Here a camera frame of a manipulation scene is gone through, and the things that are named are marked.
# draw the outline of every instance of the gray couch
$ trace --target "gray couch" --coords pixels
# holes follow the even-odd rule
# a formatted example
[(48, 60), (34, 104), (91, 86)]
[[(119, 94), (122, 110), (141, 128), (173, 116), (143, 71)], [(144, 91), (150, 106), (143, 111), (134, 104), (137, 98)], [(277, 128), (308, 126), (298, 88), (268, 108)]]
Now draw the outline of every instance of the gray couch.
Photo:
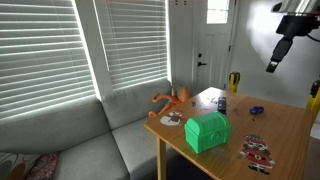
[[(169, 94), (161, 80), (120, 90), (102, 103), (84, 98), (45, 112), (0, 122), (0, 152), (60, 152), (54, 179), (148, 179), (156, 173), (155, 136), (143, 124), (155, 93)], [(176, 152), (167, 148), (167, 158)]]

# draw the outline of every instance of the white door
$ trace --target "white door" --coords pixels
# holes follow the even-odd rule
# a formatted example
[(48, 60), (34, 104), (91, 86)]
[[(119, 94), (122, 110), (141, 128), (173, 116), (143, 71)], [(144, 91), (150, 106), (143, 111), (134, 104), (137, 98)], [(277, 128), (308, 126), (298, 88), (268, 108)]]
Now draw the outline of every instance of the white door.
[(196, 93), (224, 89), (234, 20), (235, 0), (195, 1)]

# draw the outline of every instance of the window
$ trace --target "window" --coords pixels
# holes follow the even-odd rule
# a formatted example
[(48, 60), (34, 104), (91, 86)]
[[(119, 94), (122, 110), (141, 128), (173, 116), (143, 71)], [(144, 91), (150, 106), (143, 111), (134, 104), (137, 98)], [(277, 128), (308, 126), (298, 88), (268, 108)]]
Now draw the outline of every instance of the window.
[(94, 95), (71, 0), (1, 0), (0, 120)]
[(208, 0), (207, 24), (226, 24), (229, 0)]
[(165, 0), (95, 0), (114, 90), (167, 78)]

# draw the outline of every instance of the door handle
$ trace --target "door handle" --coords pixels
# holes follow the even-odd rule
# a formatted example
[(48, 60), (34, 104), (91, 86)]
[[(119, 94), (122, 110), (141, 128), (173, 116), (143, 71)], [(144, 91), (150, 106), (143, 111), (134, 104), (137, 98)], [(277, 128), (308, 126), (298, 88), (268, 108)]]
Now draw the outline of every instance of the door handle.
[(198, 66), (205, 66), (207, 63), (198, 62)]

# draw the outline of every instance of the table leg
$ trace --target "table leg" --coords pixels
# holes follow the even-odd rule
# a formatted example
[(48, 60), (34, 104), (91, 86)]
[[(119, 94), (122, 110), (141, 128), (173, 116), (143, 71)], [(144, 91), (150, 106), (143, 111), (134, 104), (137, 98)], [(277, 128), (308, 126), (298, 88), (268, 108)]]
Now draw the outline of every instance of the table leg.
[(166, 143), (157, 137), (158, 180), (166, 179)]

